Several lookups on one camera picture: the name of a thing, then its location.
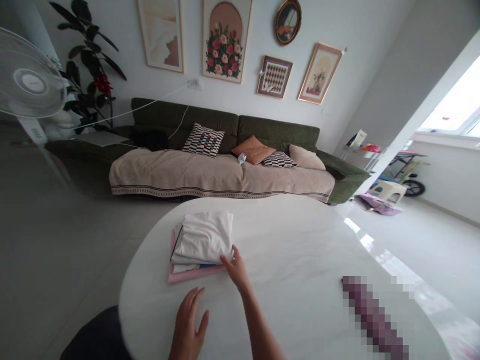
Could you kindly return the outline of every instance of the diamond pattern artwork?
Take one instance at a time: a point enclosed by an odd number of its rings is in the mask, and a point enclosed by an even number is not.
[[[267,62],[261,89],[270,93],[281,94],[286,83],[285,77],[288,70],[287,66]]]
[[[193,129],[181,150],[215,158],[219,152],[220,143],[222,142],[224,135],[224,131],[215,131],[194,123]]]
[[[261,164],[271,168],[294,168],[298,166],[286,153],[283,151],[275,151],[270,156],[266,157]]]
[[[282,99],[289,81],[291,69],[291,62],[264,56],[257,94]]]

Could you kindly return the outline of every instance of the picture frame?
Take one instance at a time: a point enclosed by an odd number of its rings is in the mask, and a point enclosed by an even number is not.
[[[342,50],[318,42],[306,70],[298,100],[320,105],[342,58]]]
[[[298,0],[286,0],[280,5],[275,17],[273,31],[281,46],[290,44],[302,25],[302,8]]]
[[[185,73],[180,0],[137,0],[146,63]]]
[[[252,0],[203,0],[201,74],[242,83]]]
[[[263,56],[256,93],[283,99],[293,63],[271,56]]]

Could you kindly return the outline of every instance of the white floor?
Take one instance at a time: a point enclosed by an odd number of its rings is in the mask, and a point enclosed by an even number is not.
[[[59,359],[82,325],[116,305],[123,275],[152,226],[177,204],[150,198],[94,201],[62,189],[22,131],[1,127],[0,353]],[[480,323],[480,229],[413,199],[393,217],[352,203],[348,217],[461,312]]]

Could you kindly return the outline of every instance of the hand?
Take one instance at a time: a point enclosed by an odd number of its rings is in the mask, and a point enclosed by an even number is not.
[[[201,318],[198,331],[195,331],[195,314],[205,288],[196,287],[185,296],[176,314],[175,331],[171,342],[168,360],[197,360],[204,344],[209,324],[209,311]]]
[[[232,249],[233,260],[231,262],[223,254],[220,255],[220,260],[222,264],[225,265],[228,275],[230,275],[230,279],[236,285],[238,291],[242,293],[250,288],[250,281],[239,250],[235,245],[232,246]]]

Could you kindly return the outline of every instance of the green sofa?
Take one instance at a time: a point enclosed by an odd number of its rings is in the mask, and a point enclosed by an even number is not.
[[[137,109],[149,102],[151,102],[149,99],[133,98],[131,108]],[[177,129],[185,109],[186,105],[158,101],[135,111],[133,113],[134,125],[120,126],[114,130],[126,138],[130,137],[132,131],[147,130],[162,130],[170,136]],[[251,135],[255,135],[263,144],[287,154],[290,144],[316,152],[325,164],[327,171],[335,179],[329,204],[346,202],[370,176],[356,166],[317,150],[316,143],[320,133],[320,129],[317,127],[253,116],[238,116],[229,112],[195,106],[189,107],[180,128],[169,140],[171,149],[180,150],[183,147],[194,122],[225,132],[219,154],[231,154],[234,147]],[[132,145],[133,142],[130,140],[125,144]],[[104,198],[111,195],[110,167],[116,159],[133,149],[124,144],[99,147],[75,140],[49,142],[45,148],[62,161],[78,190],[93,198]]]

